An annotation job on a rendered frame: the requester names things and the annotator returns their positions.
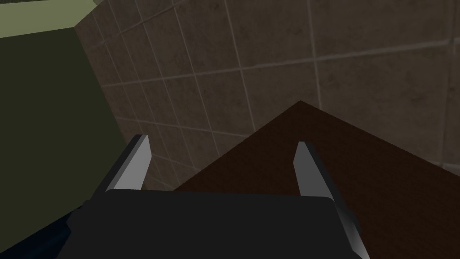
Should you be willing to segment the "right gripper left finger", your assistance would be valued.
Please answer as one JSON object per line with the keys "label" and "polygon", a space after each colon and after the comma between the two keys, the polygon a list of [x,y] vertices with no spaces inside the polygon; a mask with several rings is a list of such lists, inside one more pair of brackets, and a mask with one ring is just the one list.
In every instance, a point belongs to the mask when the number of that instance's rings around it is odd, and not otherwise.
{"label": "right gripper left finger", "polygon": [[112,189],[140,190],[151,159],[148,135],[134,135],[98,185],[92,198]]}

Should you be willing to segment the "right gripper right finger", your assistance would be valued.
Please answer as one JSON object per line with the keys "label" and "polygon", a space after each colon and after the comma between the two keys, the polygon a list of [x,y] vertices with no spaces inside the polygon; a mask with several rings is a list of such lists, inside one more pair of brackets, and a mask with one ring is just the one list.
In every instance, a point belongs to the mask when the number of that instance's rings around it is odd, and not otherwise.
{"label": "right gripper right finger", "polygon": [[338,230],[346,236],[344,243],[349,248],[350,259],[370,259],[361,239],[362,230],[356,216],[345,204],[311,143],[298,143],[293,165],[301,196],[323,197],[332,201],[341,224]]}

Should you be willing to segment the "dark brown wooden table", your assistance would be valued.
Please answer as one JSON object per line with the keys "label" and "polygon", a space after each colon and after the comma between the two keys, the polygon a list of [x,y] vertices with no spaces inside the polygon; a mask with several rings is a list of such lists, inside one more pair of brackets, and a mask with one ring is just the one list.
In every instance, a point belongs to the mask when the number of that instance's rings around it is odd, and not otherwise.
{"label": "dark brown wooden table", "polygon": [[302,101],[177,190],[298,196],[300,141],[357,217],[371,259],[460,259],[460,177]]}

